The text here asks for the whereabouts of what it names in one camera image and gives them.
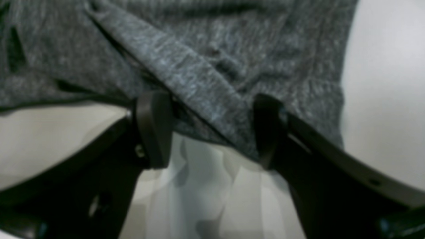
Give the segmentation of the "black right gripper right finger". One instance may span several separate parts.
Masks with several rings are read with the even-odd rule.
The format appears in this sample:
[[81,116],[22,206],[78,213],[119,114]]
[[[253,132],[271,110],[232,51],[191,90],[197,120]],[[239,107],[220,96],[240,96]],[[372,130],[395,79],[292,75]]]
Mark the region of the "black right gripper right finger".
[[260,164],[288,183],[308,239],[423,239],[423,190],[345,153],[281,101],[254,98]]

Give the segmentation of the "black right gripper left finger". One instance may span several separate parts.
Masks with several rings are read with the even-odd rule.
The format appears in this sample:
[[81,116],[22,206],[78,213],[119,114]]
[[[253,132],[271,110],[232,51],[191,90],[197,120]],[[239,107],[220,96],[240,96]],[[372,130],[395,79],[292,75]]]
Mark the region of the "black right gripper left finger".
[[141,173],[168,167],[172,132],[170,94],[144,93],[82,150],[1,190],[1,231],[20,239],[117,239]]

